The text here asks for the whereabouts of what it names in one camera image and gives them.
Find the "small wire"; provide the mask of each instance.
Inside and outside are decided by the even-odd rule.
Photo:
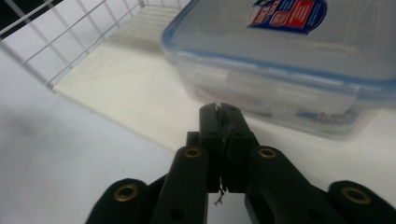
[[[222,190],[222,188],[220,188],[219,190],[220,190],[220,196],[219,196],[218,200],[215,201],[215,206],[218,206],[218,204],[222,204],[222,197],[225,194],[225,192],[224,192],[224,190]]]

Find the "plastic food container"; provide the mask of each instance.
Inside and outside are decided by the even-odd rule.
[[[163,33],[187,90],[344,135],[396,102],[396,1],[193,0]]]

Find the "white wire basket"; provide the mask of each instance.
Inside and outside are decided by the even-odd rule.
[[[183,8],[189,0],[53,0],[25,14],[13,0],[3,0],[20,18],[0,35],[2,69],[19,70],[52,87],[87,55],[146,6]],[[41,9],[48,11],[31,20]]]

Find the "black background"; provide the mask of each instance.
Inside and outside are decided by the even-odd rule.
[[[53,5],[56,5],[63,0],[54,0],[52,1]],[[29,13],[35,8],[41,6],[44,4],[45,1],[43,0],[13,0],[13,2],[25,13]],[[34,20],[35,18],[39,17],[41,14],[49,10],[49,7],[44,7],[41,10],[39,10],[37,13],[35,13],[32,17],[30,17],[30,20]],[[8,4],[1,0],[0,1],[0,30],[3,30],[4,28],[8,27],[12,22],[18,20],[20,17],[8,6]],[[6,38],[7,36],[11,35],[18,29],[20,29],[23,25],[25,25],[25,22],[21,22],[19,25],[15,26],[13,29],[5,32],[2,34],[0,37],[1,38]]]

